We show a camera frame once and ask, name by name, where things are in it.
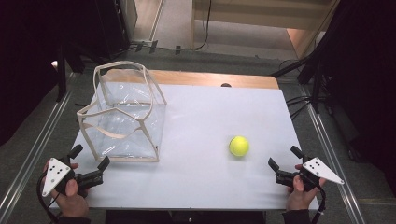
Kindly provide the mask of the black curtain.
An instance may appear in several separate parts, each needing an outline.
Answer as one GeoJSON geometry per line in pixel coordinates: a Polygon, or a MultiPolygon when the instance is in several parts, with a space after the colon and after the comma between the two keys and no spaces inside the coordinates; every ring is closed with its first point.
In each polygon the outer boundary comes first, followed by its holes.
{"type": "Polygon", "coordinates": [[[78,43],[92,0],[0,0],[0,146],[54,88],[65,92],[58,63],[84,70],[78,43]]]}
{"type": "Polygon", "coordinates": [[[320,59],[357,134],[352,148],[396,195],[396,0],[341,0],[320,59]]]}

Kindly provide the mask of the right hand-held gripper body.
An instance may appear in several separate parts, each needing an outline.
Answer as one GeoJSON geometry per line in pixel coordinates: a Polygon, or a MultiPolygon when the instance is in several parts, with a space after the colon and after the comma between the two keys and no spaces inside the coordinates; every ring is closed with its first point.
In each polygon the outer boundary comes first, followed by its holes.
{"type": "Polygon", "coordinates": [[[302,168],[294,173],[282,171],[275,164],[276,183],[288,187],[293,187],[293,179],[299,176],[304,183],[304,191],[319,187],[321,178],[333,183],[344,185],[345,181],[339,177],[330,167],[328,167],[319,157],[303,157],[302,168]]]}

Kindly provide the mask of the dark cabinet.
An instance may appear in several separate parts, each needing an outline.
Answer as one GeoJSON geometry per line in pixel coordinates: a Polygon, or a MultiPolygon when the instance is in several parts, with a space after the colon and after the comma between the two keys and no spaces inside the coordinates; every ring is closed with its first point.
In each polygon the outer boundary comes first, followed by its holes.
{"type": "Polygon", "coordinates": [[[94,0],[99,12],[100,44],[104,56],[127,50],[134,35],[138,15],[135,0],[94,0]]]}

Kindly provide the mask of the person's right hand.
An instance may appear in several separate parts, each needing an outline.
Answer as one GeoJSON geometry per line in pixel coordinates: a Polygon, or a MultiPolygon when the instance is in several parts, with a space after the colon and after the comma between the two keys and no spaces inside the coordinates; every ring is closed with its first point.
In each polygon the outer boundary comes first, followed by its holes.
{"type": "Polygon", "coordinates": [[[313,188],[310,191],[304,190],[304,181],[299,175],[293,178],[293,187],[288,187],[289,197],[286,202],[286,210],[307,210],[319,193],[319,188],[313,188]]]}

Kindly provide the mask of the black stand leg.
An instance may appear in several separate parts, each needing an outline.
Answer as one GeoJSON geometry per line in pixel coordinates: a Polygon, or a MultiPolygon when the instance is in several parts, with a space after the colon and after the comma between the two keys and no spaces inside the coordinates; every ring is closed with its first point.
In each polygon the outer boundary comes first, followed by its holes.
{"type": "Polygon", "coordinates": [[[57,101],[60,102],[66,93],[66,77],[65,77],[65,57],[64,46],[60,45],[57,49],[57,63],[58,63],[58,97],[57,101]]]}
{"type": "Polygon", "coordinates": [[[308,81],[313,78],[313,90],[310,97],[310,103],[314,109],[314,111],[318,114],[318,103],[319,103],[319,89],[321,86],[321,62],[318,60],[311,59],[308,61],[300,75],[297,77],[297,80],[300,84],[307,84],[308,81]]]}

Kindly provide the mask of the person's left hand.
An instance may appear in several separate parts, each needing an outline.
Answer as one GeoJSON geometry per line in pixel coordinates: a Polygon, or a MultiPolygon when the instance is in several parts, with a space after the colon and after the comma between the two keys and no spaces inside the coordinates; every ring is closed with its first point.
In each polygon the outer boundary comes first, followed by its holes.
{"type": "Polygon", "coordinates": [[[86,200],[78,195],[78,183],[70,179],[65,186],[65,194],[53,189],[51,197],[58,204],[64,217],[88,217],[89,206],[86,200]]]}

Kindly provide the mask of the light wooden furniture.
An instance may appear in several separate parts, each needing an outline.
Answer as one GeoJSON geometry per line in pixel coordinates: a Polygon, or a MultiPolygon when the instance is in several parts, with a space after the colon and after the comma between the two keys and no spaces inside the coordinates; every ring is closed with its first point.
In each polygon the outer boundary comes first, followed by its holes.
{"type": "Polygon", "coordinates": [[[327,30],[341,0],[192,0],[191,21],[211,21],[286,28],[299,59],[327,30]]]}

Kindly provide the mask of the yellow tennis ball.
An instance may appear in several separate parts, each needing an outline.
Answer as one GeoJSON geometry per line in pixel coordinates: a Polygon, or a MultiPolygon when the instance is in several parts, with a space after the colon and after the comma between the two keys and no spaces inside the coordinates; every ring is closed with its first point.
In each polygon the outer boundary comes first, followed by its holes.
{"type": "Polygon", "coordinates": [[[249,151],[249,142],[244,136],[235,136],[229,144],[230,152],[236,157],[243,157],[249,151]]]}

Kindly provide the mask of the clear bag with beige trim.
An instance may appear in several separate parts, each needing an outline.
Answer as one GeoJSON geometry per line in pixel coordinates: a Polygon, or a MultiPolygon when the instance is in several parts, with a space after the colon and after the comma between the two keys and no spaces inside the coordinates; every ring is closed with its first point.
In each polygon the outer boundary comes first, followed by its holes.
{"type": "Polygon", "coordinates": [[[142,64],[120,61],[94,68],[92,102],[77,112],[96,160],[157,162],[167,102],[142,64]]]}

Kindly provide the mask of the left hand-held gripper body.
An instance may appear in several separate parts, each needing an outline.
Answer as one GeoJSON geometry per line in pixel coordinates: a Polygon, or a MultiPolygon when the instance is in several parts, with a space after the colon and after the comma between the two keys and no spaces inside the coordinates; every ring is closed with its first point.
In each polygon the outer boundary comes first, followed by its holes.
{"type": "Polygon", "coordinates": [[[66,185],[69,180],[74,179],[78,184],[78,195],[86,197],[86,190],[101,185],[103,181],[103,171],[96,171],[87,174],[76,174],[70,164],[64,163],[55,158],[49,159],[49,166],[45,173],[45,182],[41,195],[49,196],[54,190],[65,194],[66,185]]]}

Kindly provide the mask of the white table cover sheet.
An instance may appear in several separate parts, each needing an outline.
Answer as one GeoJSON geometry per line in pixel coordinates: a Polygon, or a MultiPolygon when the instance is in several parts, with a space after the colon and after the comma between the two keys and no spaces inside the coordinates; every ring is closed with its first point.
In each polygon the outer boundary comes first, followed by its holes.
{"type": "Polygon", "coordinates": [[[89,191],[98,209],[282,209],[288,197],[269,167],[286,171],[299,143],[280,90],[164,85],[167,101],[160,159],[111,162],[104,183],[89,191]],[[243,157],[229,150],[244,136],[243,157]]]}

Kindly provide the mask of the metal floor rail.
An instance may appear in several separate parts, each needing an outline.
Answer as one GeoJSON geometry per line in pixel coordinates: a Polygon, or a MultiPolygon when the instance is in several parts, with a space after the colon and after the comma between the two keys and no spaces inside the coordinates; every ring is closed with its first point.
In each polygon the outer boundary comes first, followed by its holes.
{"type": "Polygon", "coordinates": [[[326,128],[325,109],[319,104],[319,113],[314,111],[307,87],[299,86],[298,93],[299,97],[290,113],[303,152],[312,157],[320,157],[345,181],[344,185],[328,181],[323,187],[327,209],[319,221],[322,224],[367,224],[342,164],[343,156],[336,151],[336,144],[326,128]]]}
{"type": "Polygon", "coordinates": [[[20,199],[35,166],[50,140],[70,99],[79,73],[66,76],[66,93],[55,101],[56,91],[51,91],[26,119],[17,133],[0,147],[0,224],[7,224],[20,199]]]}

